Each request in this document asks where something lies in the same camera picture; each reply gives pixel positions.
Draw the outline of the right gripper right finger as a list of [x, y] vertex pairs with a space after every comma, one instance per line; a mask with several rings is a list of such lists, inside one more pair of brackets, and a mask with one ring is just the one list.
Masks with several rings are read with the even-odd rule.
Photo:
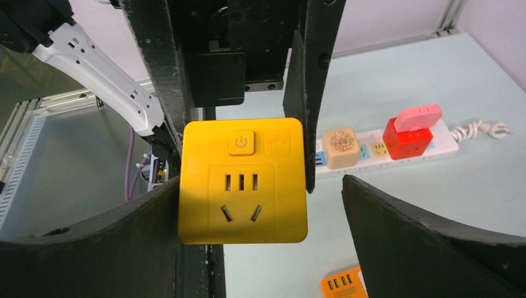
[[439, 216], [353, 175], [342, 201], [370, 297], [524, 297], [525, 238]]

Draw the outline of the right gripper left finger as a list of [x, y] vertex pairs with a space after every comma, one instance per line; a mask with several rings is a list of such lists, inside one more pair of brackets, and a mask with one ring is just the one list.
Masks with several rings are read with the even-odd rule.
[[174, 297], [179, 179], [41, 236], [1, 242], [2, 297]]

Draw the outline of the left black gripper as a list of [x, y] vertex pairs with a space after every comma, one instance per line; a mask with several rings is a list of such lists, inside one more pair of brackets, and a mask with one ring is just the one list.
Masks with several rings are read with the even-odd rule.
[[292, 47], [283, 111], [303, 126], [306, 191], [311, 194], [319, 113], [345, 4], [124, 1], [123, 13], [176, 149], [182, 151], [194, 105], [239, 105], [248, 92], [281, 90]]

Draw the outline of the red cube socket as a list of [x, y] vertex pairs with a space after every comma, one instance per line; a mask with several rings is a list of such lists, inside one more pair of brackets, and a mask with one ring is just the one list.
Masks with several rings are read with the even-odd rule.
[[390, 118], [383, 133], [383, 141], [392, 160], [421, 156], [433, 139], [430, 129], [398, 133], [395, 118]]

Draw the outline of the beige dragon cube adapter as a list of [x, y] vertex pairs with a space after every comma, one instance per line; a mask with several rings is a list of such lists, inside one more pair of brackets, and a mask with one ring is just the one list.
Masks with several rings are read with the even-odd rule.
[[359, 140], [352, 127], [325, 131], [323, 153], [329, 169], [348, 168], [357, 164], [360, 153]]

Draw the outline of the yellow cube socket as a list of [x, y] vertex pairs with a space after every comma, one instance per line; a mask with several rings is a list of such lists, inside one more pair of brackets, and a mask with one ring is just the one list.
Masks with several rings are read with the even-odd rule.
[[186, 125], [177, 233], [190, 245], [299, 243], [308, 234], [303, 127], [294, 118]]

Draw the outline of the pink plug adapter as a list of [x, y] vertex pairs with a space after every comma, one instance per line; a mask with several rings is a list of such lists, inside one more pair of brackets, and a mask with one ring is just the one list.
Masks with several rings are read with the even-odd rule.
[[438, 104], [410, 107], [399, 113], [393, 125], [398, 133], [413, 132], [433, 127], [442, 116]]

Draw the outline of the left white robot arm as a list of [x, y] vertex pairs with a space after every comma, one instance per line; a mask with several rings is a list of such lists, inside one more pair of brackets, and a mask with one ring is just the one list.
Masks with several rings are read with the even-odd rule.
[[154, 154], [180, 166], [184, 126], [205, 109], [283, 89], [303, 126], [306, 190], [324, 87], [345, 1], [110, 1], [123, 11], [154, 93], [88, 36], [69, 1], [2, 1], [1, 45], [62, 71], [118, 112]]

